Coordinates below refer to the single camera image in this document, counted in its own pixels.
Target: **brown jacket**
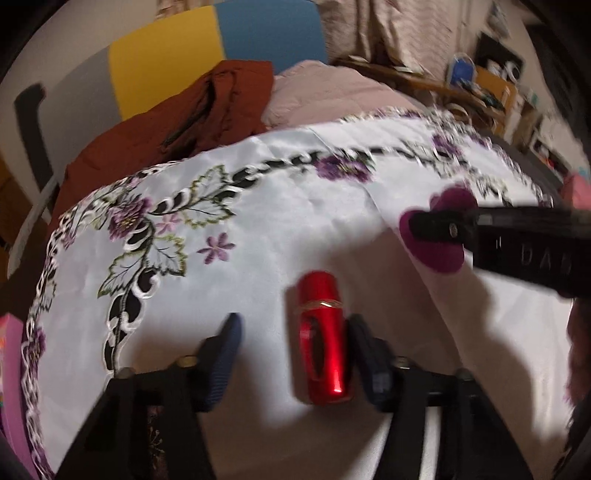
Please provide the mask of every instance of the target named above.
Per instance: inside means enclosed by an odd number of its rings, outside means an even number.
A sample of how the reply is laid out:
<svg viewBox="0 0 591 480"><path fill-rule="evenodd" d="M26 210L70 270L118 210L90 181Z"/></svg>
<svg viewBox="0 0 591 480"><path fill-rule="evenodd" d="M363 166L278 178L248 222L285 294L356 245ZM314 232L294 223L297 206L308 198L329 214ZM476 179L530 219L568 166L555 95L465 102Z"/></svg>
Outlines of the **brown jacket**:
<svg viewBox="0 0 591 480"><path fill-rule="evenodd" d="M66 169L50 224L90 192L142 168L179 160L266 131L267 61L224 60L189 88L97 137Z"/></svg>

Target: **red metal canister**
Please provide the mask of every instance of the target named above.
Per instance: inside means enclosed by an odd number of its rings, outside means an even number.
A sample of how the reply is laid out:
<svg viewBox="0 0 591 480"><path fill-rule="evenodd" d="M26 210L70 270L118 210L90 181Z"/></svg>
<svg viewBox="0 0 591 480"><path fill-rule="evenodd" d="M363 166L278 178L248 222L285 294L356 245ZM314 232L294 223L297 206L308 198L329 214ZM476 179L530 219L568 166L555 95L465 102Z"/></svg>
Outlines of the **red metal canister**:
<svg viewBox="0 0 591 480"><path fill-rule="evenodd" d="M350 368L345 319L334 276L312 271L298 282L300 349L310 401L317 405L349 400Z"/></svg>

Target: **gold band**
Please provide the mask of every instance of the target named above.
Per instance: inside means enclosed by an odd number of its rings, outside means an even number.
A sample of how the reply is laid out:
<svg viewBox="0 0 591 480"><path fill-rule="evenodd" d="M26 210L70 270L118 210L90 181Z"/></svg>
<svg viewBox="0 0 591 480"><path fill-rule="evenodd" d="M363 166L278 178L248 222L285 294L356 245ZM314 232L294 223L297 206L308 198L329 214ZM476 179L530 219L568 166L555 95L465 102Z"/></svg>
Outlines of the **gold band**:
<svg viewBox="0 0 591 480"><path fill-rule="evenodd" d="M343 304L338 300L312 300L304 303L297 309L297 313L309 312L316 309L342 309Z"/></svg>

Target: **embroidered tablecloth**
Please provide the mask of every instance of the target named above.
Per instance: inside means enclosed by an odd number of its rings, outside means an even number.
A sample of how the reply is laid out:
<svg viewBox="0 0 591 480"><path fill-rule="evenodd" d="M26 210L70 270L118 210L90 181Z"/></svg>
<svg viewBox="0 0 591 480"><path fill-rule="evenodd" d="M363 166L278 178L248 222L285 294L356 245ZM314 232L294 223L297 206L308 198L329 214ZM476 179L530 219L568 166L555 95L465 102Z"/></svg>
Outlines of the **embroidered tablecloth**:
<svg viewBox="0 0 591 480"><path fill-rule="evenodd" d="M371 478L389 418L361 389L334 407L302 401L294 286L312 269L334 273L346 312L397 354L472 369L534 475L549 475L570 412L570 304L474 272L469 258L437 275L409 257L398 218L455 183L481 205L543 197L472 128L393 109L251 137L92 193L53 232L27 321L23 388L42 476L114 369L165 368L240 312L228 391L202 415L218 478ZM429 431L423 475L436 448Z"/></svg>

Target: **pink blanket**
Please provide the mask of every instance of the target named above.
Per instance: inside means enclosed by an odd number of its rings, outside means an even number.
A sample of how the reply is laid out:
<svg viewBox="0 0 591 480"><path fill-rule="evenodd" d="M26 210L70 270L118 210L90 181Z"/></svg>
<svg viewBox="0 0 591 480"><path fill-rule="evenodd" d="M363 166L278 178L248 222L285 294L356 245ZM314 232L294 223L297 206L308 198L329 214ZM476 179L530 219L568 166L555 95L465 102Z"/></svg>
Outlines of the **pink blanket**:
<svg viewBox="0 0 591 480"><path fill-rule="evenodd" d="M419 109L400 92L353 69L305 60L275 77L262 120L270 128L297 127L383 106Z"/></svg>

